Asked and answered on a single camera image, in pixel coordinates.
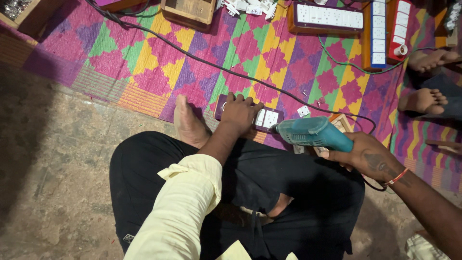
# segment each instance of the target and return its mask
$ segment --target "green wire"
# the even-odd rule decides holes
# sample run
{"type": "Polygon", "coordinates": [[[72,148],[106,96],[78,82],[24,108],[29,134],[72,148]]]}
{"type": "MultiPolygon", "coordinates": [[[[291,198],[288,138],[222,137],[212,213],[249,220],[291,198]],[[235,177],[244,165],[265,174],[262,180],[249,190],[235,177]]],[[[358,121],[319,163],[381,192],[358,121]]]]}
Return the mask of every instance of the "green wire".
{"type": "Polygon", "coordinates": [[[324,51],[326,52],[327,56],[329,56],[329,58],[331,58],[335,63],[340,64],[340,65],[345,65],[345,66],[353,66],[353,67],[359,69],[360,71],[362,71],[362,72],[364,72],[364,73],[366,73],[366,74],[381,74],[381,73],[388,72],[388,71],[390,71],[390,70],[392,70],[392,69],[395,69],[396,67],[400,66],[403,62],[405,62],[405,61],[410,57],[410,55],[411,55],[412,53],[414,53],[414,52],[416,52],[416,51],[418,51],[418,50],[427,50],[427,49],[437,50],[437,48],[435,48],[435,47],[423,47],[423,48],[418,48],[418,49],[413,50],[402,62],[398,62],[398,64],[396,64],[396,65],[394,65],[394,66],[392,66],[392,67],[390,67],[390,68],[388,68],[388,69],[386,69],[386,70],[384,70],[384,71],[380,71],[380,72],[368,72],[368,71],[363,70],[362,68],[360,68],[360,67],[359,67],[358,65],[356,65],[356,64],[349,63],[349,62],[340,62],[340,61],[334,59],[334,57],[332,57],[332,55],[327,51],[326,46],[325,46],[324,43],[322,42],[321,36],[320,36],[319,34],[318,34],[318,38],[319,38],[319,42],[321,43],[321,46],[322,46],[322,48],[324,49],[324,51]]]}

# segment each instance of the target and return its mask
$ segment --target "left hand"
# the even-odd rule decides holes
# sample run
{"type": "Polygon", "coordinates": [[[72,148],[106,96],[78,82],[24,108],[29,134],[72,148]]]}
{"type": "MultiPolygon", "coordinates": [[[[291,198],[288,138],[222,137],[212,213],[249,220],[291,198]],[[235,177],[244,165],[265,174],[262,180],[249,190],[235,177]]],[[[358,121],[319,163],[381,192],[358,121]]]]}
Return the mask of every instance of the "left hand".
{"type": "Polygon", "coordinates": [[[244,99],[242,94],[237,95],[236,99],[234,99],[234,93],[229,92],[220,124],[225,124],[226,127],[233,128],[239,136],[247,133],[258,111],[263,108],[262,102],[252,106],[253,102],[253,98],[248,97],[244,99]]]}

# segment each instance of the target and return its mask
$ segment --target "electric drill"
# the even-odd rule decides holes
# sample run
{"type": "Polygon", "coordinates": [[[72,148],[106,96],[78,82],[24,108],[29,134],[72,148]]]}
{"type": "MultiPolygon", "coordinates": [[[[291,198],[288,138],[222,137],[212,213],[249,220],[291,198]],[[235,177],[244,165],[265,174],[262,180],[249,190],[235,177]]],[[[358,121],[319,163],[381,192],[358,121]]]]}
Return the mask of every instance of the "electric drill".
{"type": "Polygon", "coordinates": [[[353,149],[353,141],[331,124],[327,117],[285,120],[272,126],[271,130],[293,145],[324,146],[341,152],[353,149]]]}

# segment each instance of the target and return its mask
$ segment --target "bare foot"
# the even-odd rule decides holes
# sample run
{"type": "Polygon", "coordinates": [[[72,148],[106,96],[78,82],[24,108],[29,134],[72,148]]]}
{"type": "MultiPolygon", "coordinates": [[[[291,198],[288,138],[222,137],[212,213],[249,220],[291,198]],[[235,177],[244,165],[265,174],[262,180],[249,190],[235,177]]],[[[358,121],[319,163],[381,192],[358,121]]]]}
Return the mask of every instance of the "bare foot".
{"type": "Polygon", "coordinates": [[[204,124],[196,117],[188,104],[188,97],[178,95],[175,102],[173,124],[180,141],[202,148],[210,138],[204,124]]]}
{"type": "Polygon", "coordinates": [[[398,102],[398,110],[438,115],[444,112],[442,105],[447,104],[446,97],[439,90],[421,88],[405,97],[401,97],[398,102]]]}
{"type": "Polygon", "coordinates": [[[436,50],[427,55],[422,51],[416,51],[409,57],[408,65],[412,70],[424,73],[431,72],[446,63],[454,62],[460,55],[454,51],[436,50]]]}

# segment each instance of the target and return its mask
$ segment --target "right hand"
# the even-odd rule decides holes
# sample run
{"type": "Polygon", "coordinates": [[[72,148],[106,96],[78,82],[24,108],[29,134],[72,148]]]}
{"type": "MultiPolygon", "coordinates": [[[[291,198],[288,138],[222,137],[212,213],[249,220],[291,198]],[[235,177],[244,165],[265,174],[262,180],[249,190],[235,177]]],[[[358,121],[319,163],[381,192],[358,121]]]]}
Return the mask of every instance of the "right hand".
{"type": "Polygon", "coordinates": [[[263,108],[262,102],[252,106],[253,102],[253,98],[244,99],[242,94],[237,95],[236,99],[234,99],[234,93],[229,92],[220,124],[226,124],[227,128],[234,129],[238,136],[247,133],[258,111],[263,108]]]}
{"type": "Polygon", "coordinates": [[[321,157],[337,161],[349,171],[354,167],[367,177],[383,182],[392,180],[404,170],[404,166],[375,137],[364,132],[344,134],[353,141],[351,152],[325,151],[321,157]]]}

